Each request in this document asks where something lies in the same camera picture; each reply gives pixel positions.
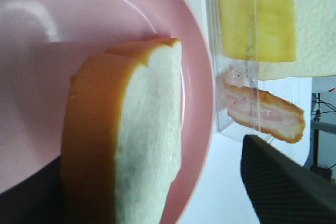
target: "bread slice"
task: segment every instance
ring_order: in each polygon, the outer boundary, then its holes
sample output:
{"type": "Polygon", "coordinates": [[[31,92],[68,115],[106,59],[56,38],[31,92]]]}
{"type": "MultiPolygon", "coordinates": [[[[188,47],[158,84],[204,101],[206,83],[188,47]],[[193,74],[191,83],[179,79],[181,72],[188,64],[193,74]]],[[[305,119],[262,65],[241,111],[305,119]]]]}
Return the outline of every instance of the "bread slice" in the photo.
{"type": "Polygon", "coordinates": [[[336,75],[336,0],[295,0],[295,62],[259,62],[259,79],[336,75]]]}
{"type": "Polygon", "coordinates": [[[159,223],[181,166],[181,42],[133,41],[71,79],[61,147],[68,223],[159,223]]]}

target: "cheese slice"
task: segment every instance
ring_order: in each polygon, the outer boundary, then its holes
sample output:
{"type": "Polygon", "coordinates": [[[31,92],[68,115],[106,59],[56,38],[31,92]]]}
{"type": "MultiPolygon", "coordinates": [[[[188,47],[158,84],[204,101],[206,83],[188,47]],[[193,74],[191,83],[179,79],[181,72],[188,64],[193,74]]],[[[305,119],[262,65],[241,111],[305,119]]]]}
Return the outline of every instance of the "cheese slice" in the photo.
{"type": "Polygon", "coordinates": [[[295,0],[298,58],[259,62],[259,79],[336,75],[336,0],[295,0]]]}
{"type": "Polygon", "coordinates": [[[61,146],[67,223],[159,223],[181,167],[181,42],[132,41],[71,79],[61,146]]]}
{"type": "Polygon", "coordinates": [[[218,0],[225,56],[295,61],[294,0],[218,0]]]}

